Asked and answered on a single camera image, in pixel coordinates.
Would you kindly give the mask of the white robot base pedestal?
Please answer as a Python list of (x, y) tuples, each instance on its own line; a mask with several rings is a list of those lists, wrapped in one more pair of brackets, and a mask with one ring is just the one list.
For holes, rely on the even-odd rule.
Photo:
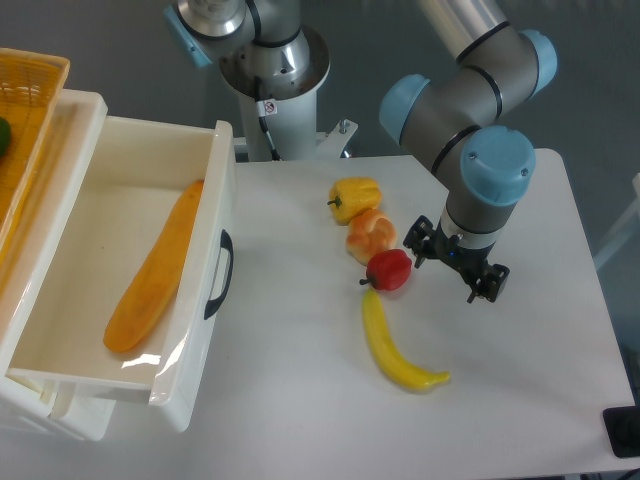
[(252, 162), (341, 157), (358, 124), (342, 118), (317, 130), (317, 94), (330, 72), (324, 39), (303, 25), (286, 44), (251, 42), (219, 61), (240, 107), (246, 152)]

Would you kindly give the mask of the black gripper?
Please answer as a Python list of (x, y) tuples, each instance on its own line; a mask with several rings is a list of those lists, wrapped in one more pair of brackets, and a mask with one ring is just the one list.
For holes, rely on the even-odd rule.
[(455, 270), (471, 289), (467, 298), (469, 304), (476, 298), (494, 303), (510, 274), (507, 266), (488, 262), (494, 244), (482, 248), (464, 247), (458, 235), (447, 237), (440, 225), (433, 228), (424, 215), (419, 216), (410, 227), (403, 246), (413, 254), (413, 266), (416, 269), (425, 260), (437, 259)]

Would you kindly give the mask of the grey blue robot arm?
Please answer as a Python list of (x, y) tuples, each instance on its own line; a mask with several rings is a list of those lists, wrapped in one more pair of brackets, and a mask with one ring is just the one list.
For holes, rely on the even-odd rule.
[[(417, 263), (455, 270), (472, 298), (494, 301), (509, 271), (488, 255), (536, 165), (530, 141), (499, 120), (553, 80), (557, 54), (544, 35), (515, 30), (492, 1), (420, 7), (458, 70), (443, 84), (405, 76), (380, 104), (386, 133), (448, 192), (440, 220), (418, 218), (404, 245)], [(319, 155), (316, 93), (330, 59), (299, 2), (175, 1), (164, 16), (191, 61), (218, 66), (236, 94), (251, 160)]]

